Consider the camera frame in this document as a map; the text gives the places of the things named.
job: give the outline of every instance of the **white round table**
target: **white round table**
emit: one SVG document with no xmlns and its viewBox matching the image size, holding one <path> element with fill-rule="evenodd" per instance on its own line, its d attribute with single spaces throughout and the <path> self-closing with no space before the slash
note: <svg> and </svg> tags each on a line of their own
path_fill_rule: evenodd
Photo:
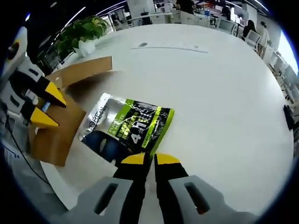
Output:
<svg viewBox="0 0 299 224">
<path fill-rule="evenodd" d="M 193 44 L 208 53 L 132 49 L 143 42 Z M 293 136 L 280 87 L 248 45 L 214 29 L 160 24 L 108 34 L 81 61 L 103 56 L 112 56 L 113 72 L 73 96 L 87 113 L 104 92 L 174 108 L 157 151 L 177 157 L 233 209 L 256 215 L 267 209 L 290 172 Z M 42 166 L 68 209 L 83 190 L 116 170 L 77 137 L 65 167 Z"/>
</svg>

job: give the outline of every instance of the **office chair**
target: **office chair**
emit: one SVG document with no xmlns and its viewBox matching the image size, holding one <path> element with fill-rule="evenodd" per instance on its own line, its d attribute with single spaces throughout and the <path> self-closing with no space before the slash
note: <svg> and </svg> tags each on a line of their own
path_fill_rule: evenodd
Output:
<svg viewBox="0 0 299 224">
<path fill-rule="evenodd" d="M 233 34 L 233 31 L 235 30 L 236 24 L 234 22 L 228 21 L 224 18 L 219 18 L 217 20 L 216 29 L 226 32 L 228 34 Z"/>
<path fill-rule="evenodd" d="M 257 51 L 257 44 L 262 37 L 254 31 L 249 31 L 247 37 L 245 37 L 245 42 L 252 47 L 254 51 Z"/>
</svg>

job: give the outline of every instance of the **cable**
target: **cable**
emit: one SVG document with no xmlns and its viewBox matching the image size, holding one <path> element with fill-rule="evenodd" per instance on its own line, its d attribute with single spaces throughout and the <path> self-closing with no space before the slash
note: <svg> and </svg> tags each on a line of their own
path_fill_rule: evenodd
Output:
<svg viewBox="0 0 299 224">
<path fill-rule="evenodd" d="M 13 140 L 14 140 L 14 143 L 16 144 L 16 146 L 17 146 L 17 148 L 18 148 L 18 150 L 20 151 L 20 153 L 21 153 L 21 155 L 23 156 L 23 158 L 24 158 L 24 160 L 26 161 L 26 163 L 28 164 L 28 166 L 30 167 L 30 169 L 42 180 L 42 181 L 44 181 L 46 184 L 48 184 L 48 185 L 50 185 L 50 183 L 49 182 L 47 182 L 46 180 L 44 180 L 32 167 L 31 167 L 31 165 L 29 164 L 29 162 L 28 162 L 28 160 L 26 159 L 26 157 L 24 156 L 24 154 L 23 154 L 23 152 L 22 152 L 22 150 L 21 150 L 21 148 L 19 147 L 19 145 L 18 145 L 18 143 L 17 143 L 17 141 L 15 140 L 15 138 L 14 138 L 14 135 L 13 135 L 13 131 L 11 130 L 11 128 L 10 128 L 10 124 L 9 124 L 9 115 L 6 113 L 6 118 L 7 118 L 7 121 L 6 121 L 6 124 L 7 124 L 7 129 L 8 129 L 8 131 L 9 131 L 9 133 L 10 133 L 10 135 L 11 135 L 11 137 L 13 138 Z"/>
</svg>

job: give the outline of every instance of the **cardboard box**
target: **cardboard box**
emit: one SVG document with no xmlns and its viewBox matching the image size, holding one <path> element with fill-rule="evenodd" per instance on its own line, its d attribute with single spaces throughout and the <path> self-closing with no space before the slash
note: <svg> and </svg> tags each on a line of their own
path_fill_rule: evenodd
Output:
<svg viewBox="0 0 299 224">
<path fill-rule="evenodd" d="M 83 79 L 100 75 L 112 69 L 112 58 L 104 57 L 71 65 L 47 76 L 57 88 L 63 89 Z M 66 108 L 50 105 L 47 114 L 59 123 L 58 128 L 29 127 L 31 155 L 43 162 L 64 166 L 73 138 L 86 112 L 62 90 Z"/>
</svg>

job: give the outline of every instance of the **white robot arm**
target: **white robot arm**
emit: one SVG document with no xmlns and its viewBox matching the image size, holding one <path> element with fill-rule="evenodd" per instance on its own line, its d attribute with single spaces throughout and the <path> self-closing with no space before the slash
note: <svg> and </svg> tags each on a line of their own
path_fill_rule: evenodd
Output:
<svg viewBox="0 0 299 224">
<path fill-rule="evenodd" d="M 0 100 L 7 107 L 9 116 L 28 121 L 40 128 L 59 124 L 33 104 L 36 96 L 61 107 L 66 102 L 58 88 L 44 77 L 43 72 L 26 55 L 27 29 L 21 27 L 14 43 L 8 49 L 1 74 Z"/>
</svg>

